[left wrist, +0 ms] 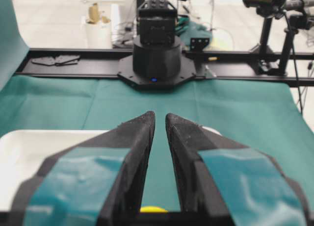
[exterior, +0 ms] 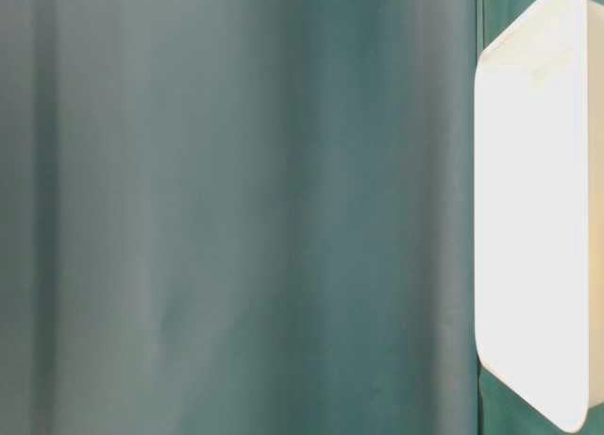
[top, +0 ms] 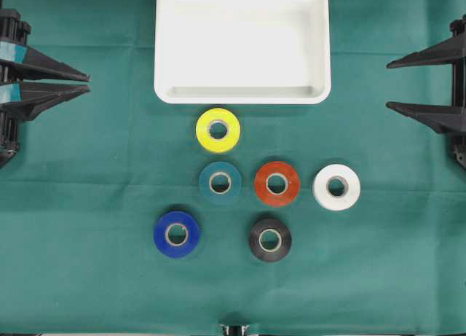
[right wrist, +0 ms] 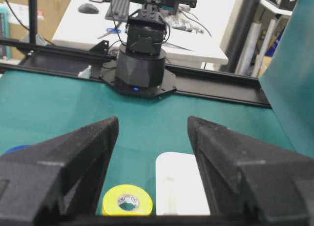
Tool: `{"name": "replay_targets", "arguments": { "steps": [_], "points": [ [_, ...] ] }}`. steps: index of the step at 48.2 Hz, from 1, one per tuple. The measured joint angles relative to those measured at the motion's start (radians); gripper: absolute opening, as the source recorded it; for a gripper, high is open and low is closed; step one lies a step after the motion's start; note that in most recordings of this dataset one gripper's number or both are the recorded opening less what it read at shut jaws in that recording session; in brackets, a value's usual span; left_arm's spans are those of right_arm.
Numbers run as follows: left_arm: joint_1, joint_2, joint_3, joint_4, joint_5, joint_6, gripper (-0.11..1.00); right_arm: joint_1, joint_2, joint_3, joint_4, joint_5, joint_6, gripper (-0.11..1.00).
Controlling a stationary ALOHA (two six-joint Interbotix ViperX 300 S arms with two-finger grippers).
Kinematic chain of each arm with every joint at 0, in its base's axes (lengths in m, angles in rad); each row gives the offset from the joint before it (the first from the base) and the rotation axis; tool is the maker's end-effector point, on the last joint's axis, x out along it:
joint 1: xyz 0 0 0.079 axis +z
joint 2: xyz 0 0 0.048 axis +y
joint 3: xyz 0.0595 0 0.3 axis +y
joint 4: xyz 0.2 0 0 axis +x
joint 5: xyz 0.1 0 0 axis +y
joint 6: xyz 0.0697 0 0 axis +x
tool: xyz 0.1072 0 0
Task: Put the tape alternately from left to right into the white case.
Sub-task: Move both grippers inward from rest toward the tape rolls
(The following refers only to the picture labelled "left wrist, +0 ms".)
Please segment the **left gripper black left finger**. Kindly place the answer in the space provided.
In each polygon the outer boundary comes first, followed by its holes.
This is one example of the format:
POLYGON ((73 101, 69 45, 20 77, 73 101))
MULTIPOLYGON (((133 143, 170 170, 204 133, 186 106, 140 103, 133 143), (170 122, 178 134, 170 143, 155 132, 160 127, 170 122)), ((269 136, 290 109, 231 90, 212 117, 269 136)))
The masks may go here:
POLYGON ((138 212, 154 131, 148 111, 46 157, 20 185, 10 225, 111 226, 121 212, 138 212))

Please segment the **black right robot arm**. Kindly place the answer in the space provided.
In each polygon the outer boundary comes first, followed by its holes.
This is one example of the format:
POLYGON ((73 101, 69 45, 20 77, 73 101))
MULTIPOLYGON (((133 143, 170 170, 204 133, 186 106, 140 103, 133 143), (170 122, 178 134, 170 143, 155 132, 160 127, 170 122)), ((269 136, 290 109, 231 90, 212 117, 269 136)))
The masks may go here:
POLYGON ((130 86, 168 89, 196 77, 176 35, 177 8, 168 0, 147 0, 137 9, 132 55, 120 59, 118 77, 130 86))

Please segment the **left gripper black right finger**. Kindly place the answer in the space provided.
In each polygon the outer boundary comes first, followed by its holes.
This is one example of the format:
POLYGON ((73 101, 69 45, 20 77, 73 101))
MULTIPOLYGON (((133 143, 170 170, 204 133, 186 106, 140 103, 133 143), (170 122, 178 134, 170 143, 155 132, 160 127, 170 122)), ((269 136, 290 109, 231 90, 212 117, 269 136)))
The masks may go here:
POLYGON ((169 113, 165 127, 181 210, 216 226, 311 226, 300 184, 277 160, 169 113))

